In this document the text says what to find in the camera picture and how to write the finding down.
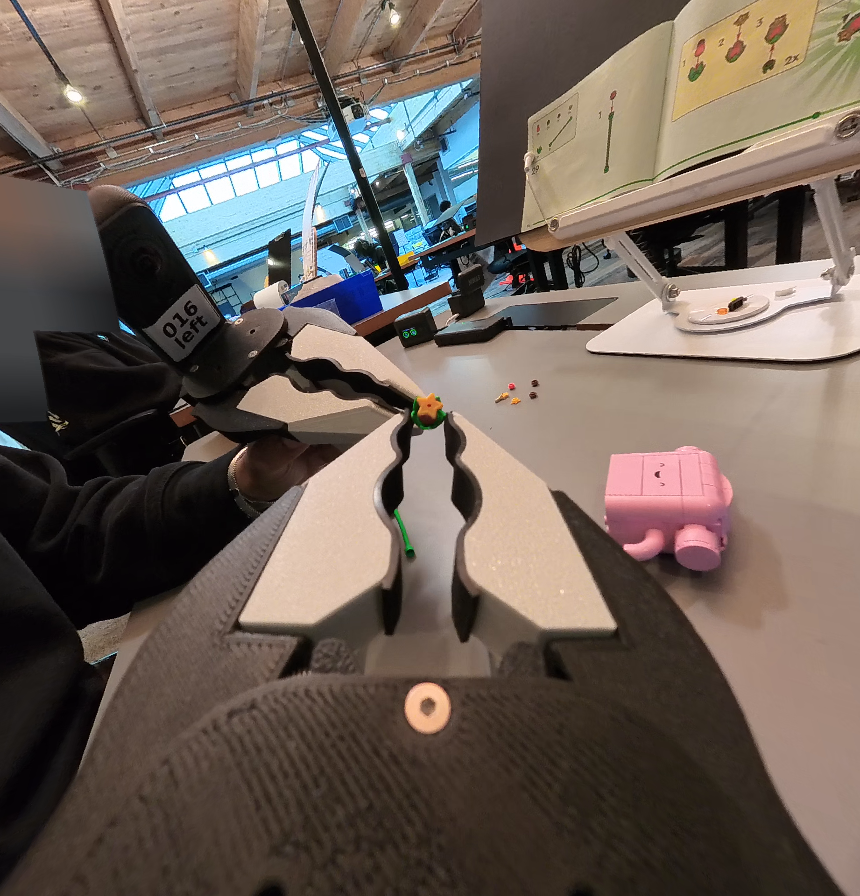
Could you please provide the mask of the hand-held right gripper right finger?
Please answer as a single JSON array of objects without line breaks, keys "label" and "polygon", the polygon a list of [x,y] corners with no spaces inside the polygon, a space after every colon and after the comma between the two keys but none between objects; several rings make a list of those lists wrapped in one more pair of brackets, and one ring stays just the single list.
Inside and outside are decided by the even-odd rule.
[{"label": "hand-held right gripper right finger", "polygon": [[451,583],[458,638],[546,644],[616,622],[546,483],[455,412],[444,421],[463,516]]}]

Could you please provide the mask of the black charging dock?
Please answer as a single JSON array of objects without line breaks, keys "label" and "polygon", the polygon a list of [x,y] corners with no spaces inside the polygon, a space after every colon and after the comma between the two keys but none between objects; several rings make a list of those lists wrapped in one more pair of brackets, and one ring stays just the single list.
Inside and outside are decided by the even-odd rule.
[{"label": "black charging dock", "polygon": [[484,269],[480,264],[471,265],[456,278],[457,288],[448,297],[450,311],[458,320],[464,320],[485,306]]}]

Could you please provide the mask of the open instruction booklet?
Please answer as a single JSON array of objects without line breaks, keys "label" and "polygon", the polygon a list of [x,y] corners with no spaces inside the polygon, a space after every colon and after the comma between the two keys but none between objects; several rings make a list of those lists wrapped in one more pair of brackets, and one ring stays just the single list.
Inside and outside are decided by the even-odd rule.
[{"label": "open instruction booklet", "polygon": [[[528,119],[554,211],[860,105],[860,2],[693,1]],[[522,229],[546,225],[525,191]]]}]

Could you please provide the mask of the pink brick figure pot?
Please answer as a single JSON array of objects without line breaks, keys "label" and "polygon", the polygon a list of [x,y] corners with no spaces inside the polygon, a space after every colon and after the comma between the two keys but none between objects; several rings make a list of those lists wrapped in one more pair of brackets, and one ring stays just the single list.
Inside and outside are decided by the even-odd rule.
[{"label": "pink brick figure pot", "polygon": [[733,491],[713,454],[613,454],[605,489],[605,528],[642,562],[671,553],[685,568],[719,567],[730,528]]}]

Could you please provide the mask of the black power bank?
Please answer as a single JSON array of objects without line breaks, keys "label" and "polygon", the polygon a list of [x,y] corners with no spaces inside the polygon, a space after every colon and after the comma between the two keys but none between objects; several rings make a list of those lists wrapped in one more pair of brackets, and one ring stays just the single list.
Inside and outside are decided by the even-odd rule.
[{"label": "black power bank", "polygon": [[400,315],[392,325],[402,346],[406,349],[426,342],[433,342],[438,332],[435,316],[430,307]]}]

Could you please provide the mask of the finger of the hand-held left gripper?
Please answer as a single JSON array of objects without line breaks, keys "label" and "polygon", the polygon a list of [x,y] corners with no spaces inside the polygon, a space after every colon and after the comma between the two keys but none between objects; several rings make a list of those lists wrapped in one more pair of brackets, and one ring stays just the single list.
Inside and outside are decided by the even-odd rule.
[{"label": "finger of the hand-held left gripper", "polygon": [[332,312],[284,311],[292,366],[310,384],[343,398],[367,398],[388,408],[411,408],[427,391]]},{"label": "finger of the hand-held left gripper", "polygon": [[267,378],[252,387],[236,408],[287,428],[307,444],[353,446],[380,429],[402,429],[402,415],[366,398],[344,399],[328,390],[303,392],[289,378]]}]

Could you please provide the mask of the white book stand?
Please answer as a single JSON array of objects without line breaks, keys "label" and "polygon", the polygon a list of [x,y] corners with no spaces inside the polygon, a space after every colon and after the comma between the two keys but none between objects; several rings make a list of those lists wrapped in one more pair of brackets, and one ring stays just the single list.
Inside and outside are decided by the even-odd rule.
[{"label": "white book stand", "polygon": [[[540,163],[524,171],[534,200],[548,203],[545,227],[522,235],[542,250],[581,238],[603,238],[646,286],[652,300],[591,340],[596,354],[805,363],[860,351],[860,274],[844,227],[835,176],[860,166],[860,107],[823,116],[791,132],[656,185],[583,209],[554,211]],[[772,188],[808,184],[832,261],[818,277],[681,289],[659,274],[627,230],[676,215],[709,210]],[[739,311],[718,308],[745,296]]]}]

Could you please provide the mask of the black jacket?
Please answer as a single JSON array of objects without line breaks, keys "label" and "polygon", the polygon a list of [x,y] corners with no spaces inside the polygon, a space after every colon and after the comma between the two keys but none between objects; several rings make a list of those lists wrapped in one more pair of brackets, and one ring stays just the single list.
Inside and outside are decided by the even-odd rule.
[{"label": "black jacket", "polygon": [[0,884],[73,780],[103,690],[72,623],[0,533]]}]

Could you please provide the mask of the flat black box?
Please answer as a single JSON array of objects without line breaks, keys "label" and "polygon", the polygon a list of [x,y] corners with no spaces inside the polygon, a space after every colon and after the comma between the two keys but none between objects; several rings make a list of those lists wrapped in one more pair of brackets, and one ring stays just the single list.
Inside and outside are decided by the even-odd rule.
[{"label": "flat black box", "polygon": [[491,316],[477,321],[453,322],[436,332],[434,342],[439,347],[485,343],[512,328],[513,320],[510,316]]}]

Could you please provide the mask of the person's left hand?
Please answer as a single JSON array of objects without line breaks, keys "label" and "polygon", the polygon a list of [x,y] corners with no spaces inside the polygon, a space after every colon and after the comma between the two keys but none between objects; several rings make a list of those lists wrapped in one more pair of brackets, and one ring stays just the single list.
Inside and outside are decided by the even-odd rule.
[{"label": "person's left hand", "polygon": [[342,454],[332,445],[309,445],[276,434],[246,447],[236,469],[237,481],[241,491],[261,500],[281,498]]}]

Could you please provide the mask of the person's left forearm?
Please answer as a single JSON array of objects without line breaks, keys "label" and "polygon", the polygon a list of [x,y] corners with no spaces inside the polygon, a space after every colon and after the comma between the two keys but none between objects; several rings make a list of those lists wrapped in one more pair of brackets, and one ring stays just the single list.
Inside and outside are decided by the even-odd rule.
[{"label": "person's left forearm", "polygon": [[47,454],[0,446],[0,536],[77,629],[188,581],[249,524],[233,454],[71,485]]}]

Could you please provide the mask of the wooden table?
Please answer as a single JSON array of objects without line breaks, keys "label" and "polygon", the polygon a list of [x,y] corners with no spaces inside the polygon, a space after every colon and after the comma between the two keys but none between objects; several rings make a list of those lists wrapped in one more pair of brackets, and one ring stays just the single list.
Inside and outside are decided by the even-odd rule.
[{"label": "wooden table", "polygon": [[397,317],[428,307],[433,302],[449,295],[451,295],[451,286],[447,280],[384,294],[380,296],[382,308],[379,313],[355,322],[351,326],[360,336],[368,338],[393,324]]}]

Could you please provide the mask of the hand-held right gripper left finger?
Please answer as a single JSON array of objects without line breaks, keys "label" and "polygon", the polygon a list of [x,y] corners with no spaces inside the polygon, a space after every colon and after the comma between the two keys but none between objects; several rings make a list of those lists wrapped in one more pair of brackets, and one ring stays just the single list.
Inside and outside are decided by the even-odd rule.
[{"label": "hand-held right gripper left finger", "polygon": [[241,615],[253,633],[374,637],[402,610],[403,497],[411,420],[394,416],[304,487]]}]

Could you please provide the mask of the blue parts bin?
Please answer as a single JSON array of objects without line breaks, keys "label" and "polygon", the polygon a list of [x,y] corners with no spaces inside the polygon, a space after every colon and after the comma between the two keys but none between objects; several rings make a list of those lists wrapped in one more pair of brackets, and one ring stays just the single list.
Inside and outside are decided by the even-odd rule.
[{"label": "blue parts bin", "polygon": [[331,274],[305,282],[294,296],[289,309],[293,307],[330,310],[350,325],[383,311],[371,271],[346,279]]}]

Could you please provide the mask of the black ceiling pole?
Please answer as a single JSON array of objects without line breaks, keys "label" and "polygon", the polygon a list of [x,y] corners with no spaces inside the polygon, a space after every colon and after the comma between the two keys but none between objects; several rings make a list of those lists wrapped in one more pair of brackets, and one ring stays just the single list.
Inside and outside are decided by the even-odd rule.
[{"label": "black ceiling pole", "polygon": [[352,140],[352,135],[344,118],[343,111],[339,106],[338,96],[336,94],[331,76],[327,71],[322,53],[316,43],[316,39],[314,38],[314,35],[312,33],[310,23],[303,10],[303,6],[300,1],[288,1],[287,4],[289,6],[291,16],[293,17],[293,21],[296,25],[297,32],[299,33],[303,41],[306,53],[308,54],[312,68],[312,75],[320,88],[322,96],[324,97],[325,106],[334,123],[335,129],[338,133],[338,138],[342,142],[348,164],[351,168],[353,176],[356,179],[360,196],[362,197],[367,209],[367,213],[369,214],[371,221],[377,230],[381,249],[388,263],[391,278],[393,278],[399,290],[407,289],[409,288],[407,278],[402,271],[401,264],[398,260],[398,254],[391,242],[390,235],[384,227],[381,210],[374,196],[371,182],[366,176],[362,159],[358,155],[355,143]]}]

